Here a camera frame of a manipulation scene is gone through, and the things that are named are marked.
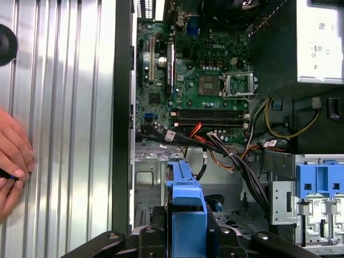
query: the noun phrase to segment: side panel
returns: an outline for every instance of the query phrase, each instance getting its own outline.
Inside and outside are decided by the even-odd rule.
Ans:
[[[60,257],[111,228],[116,1],[1,0],[0,23],[19,42],[0,107],[36,158],[0,257]]]

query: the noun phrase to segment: finger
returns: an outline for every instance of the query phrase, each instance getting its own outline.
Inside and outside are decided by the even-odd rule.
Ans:
[[[25,173],[0,151],[0,168],[15,177],[23,177]]]
[[[23,139],[10,127],[3,129],[2,133],[11,143],[13,143],[18,148],[24,159],[26,167],[30,167],[31,165],[33,165],[33,153],[31,150],[28,149]]]
[[[14,183],[15,181],[13,179],[8,179],[5,185],[0,190],[0,213],[2,213],[7,200],[7,195],[9,194]]]
[[[16,122],[11,124],[11,127],[22,138],[24,143],[27,145],[28,149],[30,149],[32,151],[32,146],[31,146],[30,142],[28,141],[27,135],[24,132],[23,128]]]
[[[24,186],[23,181],[18,180],[15,182],[10,194],[7,197],[5,206],[2,210],[2,217],[6,218],[12,213],[13,209],[18,204],[20,197],[23,193],[23,186]]]
[[[0,133],[0,142],[0,151],[5,154],[14,164],[16,164],[23,172],[27,173],[27,166],[18,148],[2,133]]]
[[[0,189],[6,184],[7,179],[5,177],[0,178]]]

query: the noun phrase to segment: dell logo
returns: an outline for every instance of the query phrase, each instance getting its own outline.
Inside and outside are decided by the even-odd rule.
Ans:
[[[217,45],[217,44],[213,44],[213,48],[225,49],[225,45]]]

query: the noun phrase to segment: hand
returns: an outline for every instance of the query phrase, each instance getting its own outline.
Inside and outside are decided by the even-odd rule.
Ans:
[[[22,128],[0,109],[0,168],[8,174],[28,180],[34,169],[32,147]]]
[[[0,178],[0,224],[12,213],[23,192],[23,181]]]

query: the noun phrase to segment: black plastic frame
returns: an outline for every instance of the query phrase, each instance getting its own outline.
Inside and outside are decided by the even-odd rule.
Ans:
[[[132,1],[116,1],[113,93],[112,229],[128,233]]]

